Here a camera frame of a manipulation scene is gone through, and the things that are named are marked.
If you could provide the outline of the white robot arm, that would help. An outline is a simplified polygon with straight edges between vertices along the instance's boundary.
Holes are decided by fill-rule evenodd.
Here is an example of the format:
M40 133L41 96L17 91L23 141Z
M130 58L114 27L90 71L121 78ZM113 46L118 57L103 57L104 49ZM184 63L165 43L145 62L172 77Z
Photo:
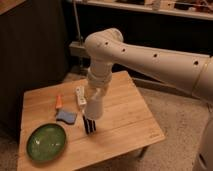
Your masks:
M91 59L87 80L93 90L106 91L112 66L120 64L213 105L213 57L209 55L126 44L116 28L90 34L84 47Z

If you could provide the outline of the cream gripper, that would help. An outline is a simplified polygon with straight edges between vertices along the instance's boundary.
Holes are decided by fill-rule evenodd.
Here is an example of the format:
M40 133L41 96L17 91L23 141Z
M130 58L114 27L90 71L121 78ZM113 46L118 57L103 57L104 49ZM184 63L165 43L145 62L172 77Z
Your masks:
M93 99L93 100L101 99L106 95L107 90L108 90L107 86L104 86L101 88L88 86L87 87L87 98Z

